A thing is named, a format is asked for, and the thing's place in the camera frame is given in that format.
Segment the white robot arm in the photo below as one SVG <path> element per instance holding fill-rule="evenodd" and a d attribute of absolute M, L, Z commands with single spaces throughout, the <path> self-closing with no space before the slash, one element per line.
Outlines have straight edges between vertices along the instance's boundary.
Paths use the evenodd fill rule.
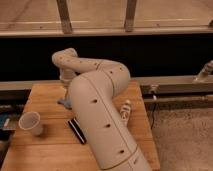
<path fill-rule="evenodd" d="M 128 68 L 116 61 L 82 58 L 72 48 L 54 53 L 52 62 L 99 170 L 152 171 L 112 102 L 128 87 Z"/>

